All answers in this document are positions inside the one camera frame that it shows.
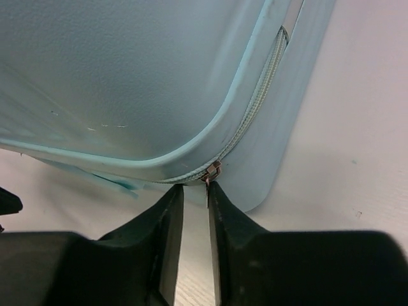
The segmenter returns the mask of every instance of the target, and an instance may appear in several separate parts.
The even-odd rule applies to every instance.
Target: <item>zipper tape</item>
[[[245,132],[248,130],[252,121],[254,120],[256,114],[259,112],[268,90],[272,79],[275,76],[276,70],[278,68],[279,62],[282,59],[282,55],[288,44],[288,37],[285,28],[281,27],[276,37],[276,44],[269,53],[268,59],[263,67],[259,81],[255,87],[254,94],[249,101],[248,107],[245,110],[244,117],[235,132],[233,138],[228,142],[228,144],[222,148],[220,153],[218,153],[213,159],[205,163],[203,166],[190,171],[189,173],[180,175],[178,177],[168,178],[165,180],[157,180],[154,183],[160,184],[186,184],[188,182],[193,182],[197,180],[202,181],[212,181],[221,174],[221,161],[222,159],[230,153],[237,143],[241,140]]]

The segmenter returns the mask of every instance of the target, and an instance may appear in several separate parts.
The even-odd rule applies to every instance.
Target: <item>white table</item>
[[[282,166],[250,213],[270,230],[377,229],[408,251],[408,1],[338,0]],[[138,200],[0,150],[0,186],[24,209],[8,231],[74,230],[90,238],[132,219]],[[214,300],[208,218],[186,205],[178,305]]]

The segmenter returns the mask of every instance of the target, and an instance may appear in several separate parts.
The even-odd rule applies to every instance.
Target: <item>zipper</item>
[[[241,140],[245,132],[248,130],[252,121],[254,120],[256,114],[259,112],[268,90],[272,79],[275,76],[278,64],[281,61],[282,55],[288,44],[288,33],[285,28],[281,27],[276,37],[276,44],[269,53],[268,59],[263,67],[261,76],[255,87],[255,92],[245,110],[244,117],[235,132],[233,138],[228,142],[228,144],[218,153],[213,159],[205,163],[203,166],[190,171],[189,173],[180,175],[178,177],[168,178],[165,180],[157,180],[154,183],[160,184],[186,184],[188,182],[194,181],[204,181],[206,184],[215,180],[221,174],[221,161],[222,159],[230,153],[237,143]]]

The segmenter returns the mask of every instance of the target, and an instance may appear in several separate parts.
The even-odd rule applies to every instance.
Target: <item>metal zipper pull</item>
[[[205,202],[210,206],[210,183],[221,174],[221,162],[214,161],[206,170],[201,180],[205,183]]]

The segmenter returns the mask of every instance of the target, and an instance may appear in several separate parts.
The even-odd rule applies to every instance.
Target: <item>zipper teeth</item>
[[[205,163],[203,166],[195,169],[194,171],[180,175],[178,177],[153,181],[154,183],[184,184],[187,182],[199,180],[204,175],[206,175],[207,168],[212,163],[214,163],[215,161],[220,161],[228,153],[230,153],[232,149],[234,149],[235,145],[241,140],[241,138],[251,125],[252,121],[254,120],[259,109],[261,108],[266,98],[266,95],[268,94],[270,84],[272,83],[272,79],[275,76],[278,64],[281,61],[280,59],[282,58],[283,51],[285,50],[287,44],[288,41],[286,38],[285,30],[283,29],[283,27],[281,27],[277,34],[275,47],[273,48],[272,52],[270,52],[268,59],[266,60],[266,63],[263,67],[261,77],[259,78],[259,81],[256,85],[255,89],[256,95],[252,96],[252,99],[249,102],[247,109],[245,110],[244,117],[241,120],[241,123],[234,134],[234,137],[221,150],[221,152],[218,153],[218,155],[216,155],[209,162]]]

